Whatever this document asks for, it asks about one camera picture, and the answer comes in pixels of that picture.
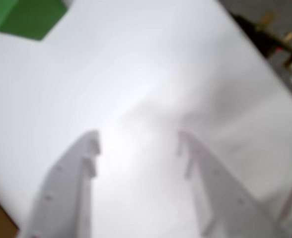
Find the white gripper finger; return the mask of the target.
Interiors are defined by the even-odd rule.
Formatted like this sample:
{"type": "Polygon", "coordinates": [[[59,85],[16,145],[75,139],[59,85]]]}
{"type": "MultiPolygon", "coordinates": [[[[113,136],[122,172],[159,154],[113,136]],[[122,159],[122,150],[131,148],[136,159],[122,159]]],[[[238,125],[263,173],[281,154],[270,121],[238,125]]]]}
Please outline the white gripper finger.
{"type": "Polygon", "coordinates": [[[186,178],[203,238],[283,238],[285,230],[260,206],[209,148],[180,131],[186,178]]]}
{"type": "Polygon", "coordinates": [[[47,172],[21,227],[21,238],[89,238],[91,181],[100,155],[99,133],[77,139],[47,172]]]}

